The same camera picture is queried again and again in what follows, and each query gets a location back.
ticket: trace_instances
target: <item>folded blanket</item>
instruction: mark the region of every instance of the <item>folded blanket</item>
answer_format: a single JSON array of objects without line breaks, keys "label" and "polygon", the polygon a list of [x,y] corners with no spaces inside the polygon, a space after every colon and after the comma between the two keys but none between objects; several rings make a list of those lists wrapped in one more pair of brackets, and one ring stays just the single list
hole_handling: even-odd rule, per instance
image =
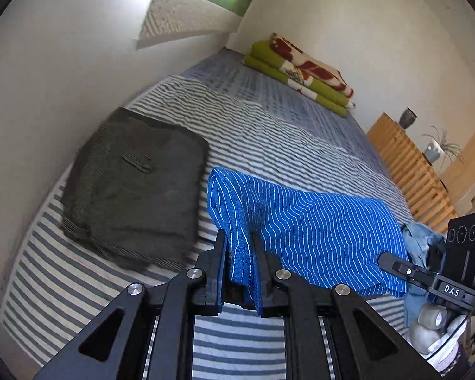
[{"label": "folded blanket", "polygon": [[331,100],[345,108],[353,108],[355,104],[348,97],[342,93],[337,92],[334,88],[329,87],[327,84],[309,75],[307,72],[293,65],[290,61],[285,60],[279,54],[275,53],[268,41],[258,41],[252,45],[252,57],[266,63],[272,68],[282,72],[291,80],[308,87],[310,90],[320,94],[322,97]]},{"label": "folded blanket", "polygon": [[290,61],[296,67],[318,78],[345,96],[349,98],[353,96],[353,90],[348,87],[338,70],[321,61],[315,60],[276,33],[272,33],[270,40],[271,49],[281,55],[285,60]]},{"label": "folded blanket", "polygon": [[258,309],[253,231],[286,269],[312,284],[346,283],[362,295],[406,293],[406,282],[376,263],[384,251],[406,259],[401,230],[381,200],[308,193],[215,167],[208,179],[208,213],[228,237],[229,278],[251,289]]},{"label": "folded blanket", "polygon": [[77,154],[64,234],[125,269],[183,269],[208,149],[190,130],[118,108]]},{"label": "folded blanket", "polygon": [[253,68],[269,77],[274,78],[275,80],[281,81],[282,83],[288,85],[290,88],[299,91],[301,94],[311,98],[312,100],[316,101],[320,105],[327,107],[329,110],[333,111],[334,113],[345,117],[346,116],[346,108],[332,102],[331,100],[317,94],[316,92],[306,88],[305,86],[295,82],[294,80],[287,77],[285,74],[279,72],[278,70],[270,67],[266,63],[261,62],[251,55],[247,55],[244,57],[243,64],[247,67]]}]

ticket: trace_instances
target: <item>blue and white striped sheet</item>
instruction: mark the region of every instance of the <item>blue and white striped sheet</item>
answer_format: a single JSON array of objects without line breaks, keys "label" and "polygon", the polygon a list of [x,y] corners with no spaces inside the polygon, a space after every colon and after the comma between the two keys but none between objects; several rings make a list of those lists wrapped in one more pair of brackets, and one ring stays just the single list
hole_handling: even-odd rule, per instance
[{"label": "blue and white striped sheet", "polygon": [[[303,190],[372,196],[385,201],[399,223],[411,221],[401,193],[388,177],[345,150],[274,117],[260,104],[211,91],[196,80],[169,77],[128,108],[180,124],[210,143],[201,185],[199,239],[191,264],[198,253],[212,247],[216,237],[206,211],[206,182],[214,166]],[[157,285],[173,276],[153,265],[140,274],[122,270],[63,235],[61,196],[68,170],[24,238],[0,312],[8,333],[40,365],[129,283]],[[370,303],[395,329],[404,330],[401,299],[384,296]],[[282,325],[282,319],[260,319],[256,312],[227,304],[219,317],[196,318],[193,378],[284,379]]]},{"label": "blue and white striped sheet", "polygon": [[259,103],[271,114],[345,150],[388,176],[380,156],[350,113],[345,118],[259,71],[242,65],[244,56],[223,48],[181,75],[202,81],[211,90]]}]

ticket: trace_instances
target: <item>blue striped shirt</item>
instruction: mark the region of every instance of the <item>blue striped shirt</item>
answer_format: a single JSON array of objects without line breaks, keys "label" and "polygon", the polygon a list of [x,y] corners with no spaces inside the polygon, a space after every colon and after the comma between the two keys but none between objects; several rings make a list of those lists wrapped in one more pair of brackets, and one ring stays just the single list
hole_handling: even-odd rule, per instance
[{"label": "blue striped shirt", "polygon": [[398,223],[379,199],[294,190],[216,167],[208,179],[208,212],[228,236],[229,278],[250,288],[256,306],[253,231],[284,268],[309,283],[346,283],[361,295],[406,293],[406,282],[376,263],[384,251],[406,259]]}]

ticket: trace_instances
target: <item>wooden bed slats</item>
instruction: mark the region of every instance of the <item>wooden bed slats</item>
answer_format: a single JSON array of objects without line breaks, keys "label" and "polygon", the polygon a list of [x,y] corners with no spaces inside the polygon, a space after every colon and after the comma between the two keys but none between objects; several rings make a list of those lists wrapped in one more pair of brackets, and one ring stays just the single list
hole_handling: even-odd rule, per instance
[{"label": "wooden bed slats", "polygon": [[403,194],[413,219],[440,233],[457,217],[449,194],[424,154],[398,123],[383,113],[368,132],[391,180]]}]

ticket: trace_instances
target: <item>blue cloth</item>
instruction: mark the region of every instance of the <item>blue cloth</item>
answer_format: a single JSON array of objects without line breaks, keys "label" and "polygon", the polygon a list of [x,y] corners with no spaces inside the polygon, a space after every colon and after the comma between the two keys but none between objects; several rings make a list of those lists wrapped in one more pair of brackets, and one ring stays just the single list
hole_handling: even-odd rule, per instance
[{"label": "blue cloth", "polygon": [[[412,221],[403,229],[405,247],[413,264],[427,269],[429,248],[434,244],[445,244],[445,239],[440,233],[434,232],[424,224]],[[414,285],[408,285],[405,296],[405,327],[417,321],[422,306],[427,302],[428,292]]]},{"label": "blue cloth", "polygon": [[381,200],[294,190],[217,167],[208,178],[208,213],[228,237],[229,278],[249,287],[258,309],[253,231],[266,251],[312,284],[346,283],[362,295],[406,293],[406,282],[376,263],[384,251],[406,259],[398,223]]}]

